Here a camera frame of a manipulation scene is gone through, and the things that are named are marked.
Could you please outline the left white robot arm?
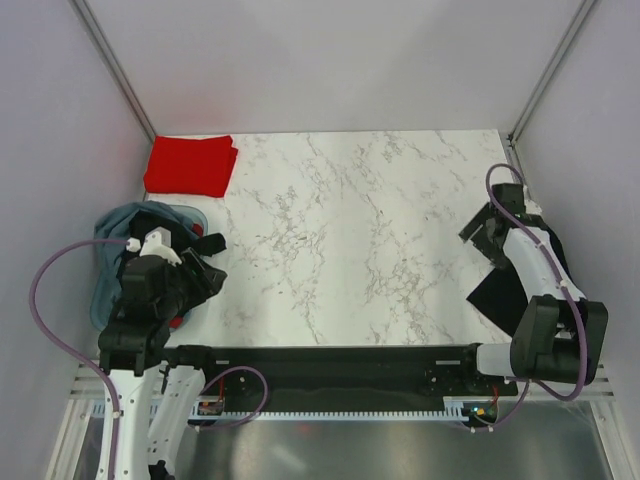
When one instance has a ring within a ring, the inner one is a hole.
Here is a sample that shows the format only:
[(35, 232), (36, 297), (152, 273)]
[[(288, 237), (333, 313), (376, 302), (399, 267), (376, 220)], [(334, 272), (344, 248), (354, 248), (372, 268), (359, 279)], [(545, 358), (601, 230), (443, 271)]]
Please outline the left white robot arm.
[(196, 397), (216, 388), (220, 371), (209, 347), (168, 346), (170, 323), (217, 295), (226, 278), (192, 248), (175, 264), (158, 254), (126, 264), (99, 336), (106, 411), (97, 478), (173, 478)]

